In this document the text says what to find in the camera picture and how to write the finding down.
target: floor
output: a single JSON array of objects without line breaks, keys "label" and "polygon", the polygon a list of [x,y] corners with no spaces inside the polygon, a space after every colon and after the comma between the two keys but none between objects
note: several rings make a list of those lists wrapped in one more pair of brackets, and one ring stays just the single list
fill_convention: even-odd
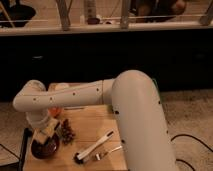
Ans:
[{"label": "floor", "polygon": [[[207,10],[211,0],[187,0],[187,9],[184,14],[177,16],[172,21],[197,21]],[[43,0],[21,0],[22,4],[33,7],[36,15],[26,24],[28,28],[51,28],[60,26],[60,17],[55,1]],[[119,22],[121,16],[122,0],[96,0],[96,13],[103,21]],[[81,25],[84,16],[83,0],[66,0],[69,11],[70,21],[73,26]]]},{"label": "floor", "polygon": [[[213,148],[213,89],[161,92],[162,104],[171,137],[190,134]],[[11,103],[0,103],[0,143],[19,155],[23,129],[29,125],[25,114],[16,112]],[[190,137],[172,141],[176,158],[189,162],[196,171],[213,170],[213,153]],[[17,159],[0,148],[0,165]],[[191,171],[177,162],[180,171]],[[15,166],[0,167],[1,171],[14,171]]]}]

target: fork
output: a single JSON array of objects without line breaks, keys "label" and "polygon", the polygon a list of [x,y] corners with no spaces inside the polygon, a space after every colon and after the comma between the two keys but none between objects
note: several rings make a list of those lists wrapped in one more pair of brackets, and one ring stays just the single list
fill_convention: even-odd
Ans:
[{"label": "fork", "polygon": [[114,152],[114,151],[117,151],[117,150],[119,150],[119,149],[121,149],[122,148],[122,146],[118,146],[118,147],[115,147],[115,148],[113,148],[113,149],[111,149],[111,150],[109,150],[109,151],[106,151],[106,152],[101,152],[101,153],[97,153],[97,154],[95,154],[93,157],[93,159],[95,160],[95,161],[99,161],[99,160],[101,160],[102,158],[104,158],[106,155],[108,155],[108,154],[110,154],[110,153],[112,153],[112,152]]}]

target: bowl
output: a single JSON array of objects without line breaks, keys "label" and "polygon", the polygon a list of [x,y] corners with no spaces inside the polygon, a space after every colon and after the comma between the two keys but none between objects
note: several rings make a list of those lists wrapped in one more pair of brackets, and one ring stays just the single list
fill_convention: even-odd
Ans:
[{"label": "bowl", "polygon": [[44,145],[33,140],[31,144],[31,152],[37,159],[47,159],[52,157],[59,148],[59,137],[54,134]]}]

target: wooden table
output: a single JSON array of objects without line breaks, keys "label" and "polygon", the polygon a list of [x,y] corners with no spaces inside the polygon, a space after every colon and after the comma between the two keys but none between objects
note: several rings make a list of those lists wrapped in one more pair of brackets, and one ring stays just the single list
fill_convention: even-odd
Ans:
[{"label": "wooden table", "polygon": [[100,161],[88,161],[79,165],[73,161],[73,156],[80,149],[95,143],[108,131],[113,130],[113,136],[93,151],[103,152],[121,145],[117,123],[110,106],[85,106],[83,109],[62,110],[59,120],[69,119],[76,134],[72,144],[64,145],[60,142],[58,151],[50,159],[40,160],[32,156],[30,148],[26,154],[24,171],[125,171],[127,170],[123,150],[115,151]]}]

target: black dot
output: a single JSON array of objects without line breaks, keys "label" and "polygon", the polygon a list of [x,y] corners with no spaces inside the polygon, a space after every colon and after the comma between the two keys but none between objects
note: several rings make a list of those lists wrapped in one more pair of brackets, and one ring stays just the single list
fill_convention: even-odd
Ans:
[{"label": "black dot", "polygon": [[121,142],[122,142],[123,144],[125,144],[125,143],[126,143],[126,141],[125,141],[125,140],[121,140]]}]

